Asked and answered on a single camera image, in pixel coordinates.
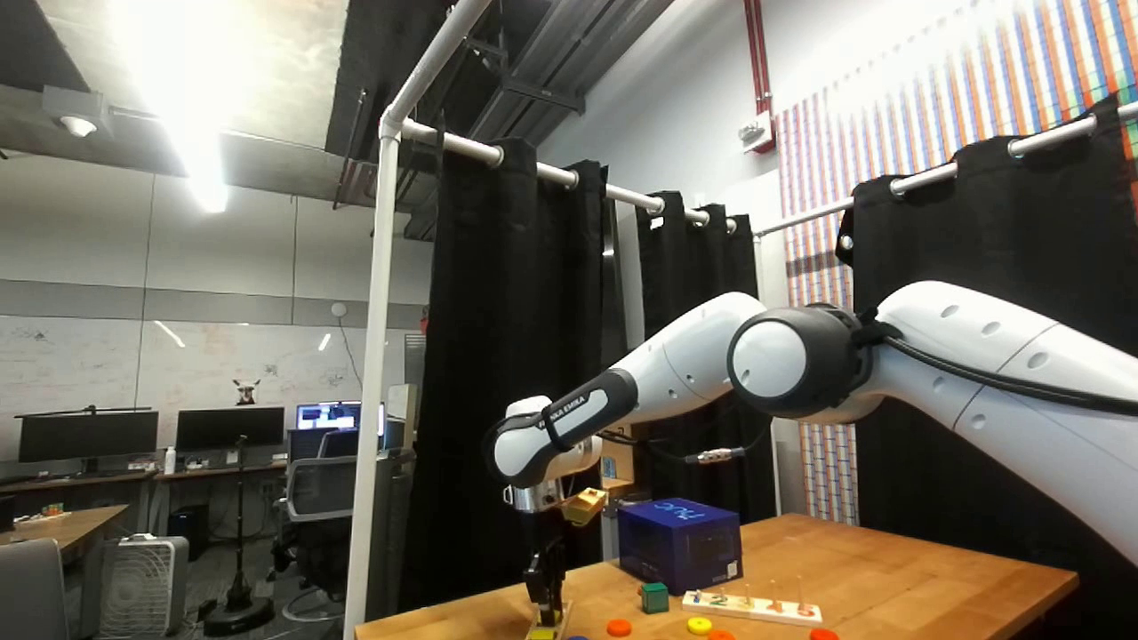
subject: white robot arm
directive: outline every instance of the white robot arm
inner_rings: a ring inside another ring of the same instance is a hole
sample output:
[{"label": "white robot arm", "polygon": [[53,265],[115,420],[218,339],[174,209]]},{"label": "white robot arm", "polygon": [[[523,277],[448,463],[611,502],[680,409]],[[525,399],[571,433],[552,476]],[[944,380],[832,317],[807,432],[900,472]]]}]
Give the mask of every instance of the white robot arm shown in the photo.
[{"label": "white robot arm", "polygon": [[517,412],[494,466],[519,514],[598,463],[593,433],[742,393],[772,418],[849,422],[900,399],[1056,499],[1138,565],[1138,361],[957,285],[906,285],[861,329],[832,305],[711,299],[567,399]]}]

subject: blue container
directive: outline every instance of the blue container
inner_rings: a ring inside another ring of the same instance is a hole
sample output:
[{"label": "blue container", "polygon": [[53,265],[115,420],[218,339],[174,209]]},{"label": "blue container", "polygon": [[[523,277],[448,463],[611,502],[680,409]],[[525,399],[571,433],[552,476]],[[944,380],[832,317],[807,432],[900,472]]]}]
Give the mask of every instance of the blue container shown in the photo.
[{"label": "blue container", "polygon": [[739,516],[685,499],[622,505],[620,565],[669,582],[671,593],[739,581]]}]

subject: striped wall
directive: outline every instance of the striped wall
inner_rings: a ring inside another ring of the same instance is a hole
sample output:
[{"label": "striped wall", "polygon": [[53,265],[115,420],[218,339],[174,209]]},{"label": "striped wall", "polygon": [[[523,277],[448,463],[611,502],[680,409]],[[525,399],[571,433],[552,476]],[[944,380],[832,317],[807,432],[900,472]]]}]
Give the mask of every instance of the striped wall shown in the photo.
[{"label": "striped wall", "polygon": [[[972,0],[843,81],[780,110],[782,217],[849,198],[880,174],[935,168],[989,136],[1071,121],[1138,81],[1138,0]],[[832,259],[839,217],[787,233],[791,304],[854,309]],[[854,427],[804,427],[812,516],[857,524]]]}]

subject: black backdrop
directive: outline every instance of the black backdrop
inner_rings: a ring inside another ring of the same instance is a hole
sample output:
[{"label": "black backdrop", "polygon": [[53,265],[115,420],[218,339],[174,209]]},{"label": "black backdrop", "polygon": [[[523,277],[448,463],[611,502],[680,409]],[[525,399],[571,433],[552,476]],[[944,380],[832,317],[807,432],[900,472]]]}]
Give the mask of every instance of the black backdrop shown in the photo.
[{"label": "black backdrop", "polygon": [[[503,505],[494,422],[525,394],[567,394],[600,370],[603,170],[542,188],[530,146],[498,170],[448,162],[430,280],[430,331],[402,610],[519,582],[530,548]],[[569,541],[600,559],[598,530]]]},{"label": "black backdrop", "polygon": [[[675,192],[660,192],[660,198],[660,227],[652,227],[652,217],[639,213],[647,335],[721,291],[759,294],[750,217],[727,217],[721,207],[703,207],[711,223],[692,227],[683,221]],[[697,499],[739,514],[742,524],[777,514],[767,418],[754,403],[727,394],[702,412],[635,432],[635,488],[652,499]],[[731,445],[750,452],[727,466],[683,463],[683,457]]]},{"label": "black backdrop", "polygon": [[[854,188],[857,317],[906,280],[991,291],[1138,356],[1138,227],[1117,105],[1095,131],[1011,162],[1008,138],[961,151],[957,183],[888,196]],[[861,524],[1066,565],[1079,593],[1024,636],[1105,636],[1138,625],[1138,569],[1047,494],[903,405],[857,427]]]}]

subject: ceiling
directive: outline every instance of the ceiling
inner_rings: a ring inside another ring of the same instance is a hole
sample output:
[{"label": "ceiling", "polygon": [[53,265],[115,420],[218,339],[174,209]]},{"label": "ceiling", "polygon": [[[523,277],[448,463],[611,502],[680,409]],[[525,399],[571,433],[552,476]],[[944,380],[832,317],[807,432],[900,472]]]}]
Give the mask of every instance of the ceiling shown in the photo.
[{"label": "ceiling", "polygon": [[[177,4],[174,27],[138,23]],[[417,118],[487,142],[542,142],[671,0],[494,0]],[[373,126],[452,0],[2,0],[0,151],[181,174],[138,86],[138,42],[177,49],[170,105],[218,110],[226,184],[373,198]],[[61,86],[106,101],[106,131],[68,136]],[[430,209],[434,152],[407,152],[402,209]]]}]

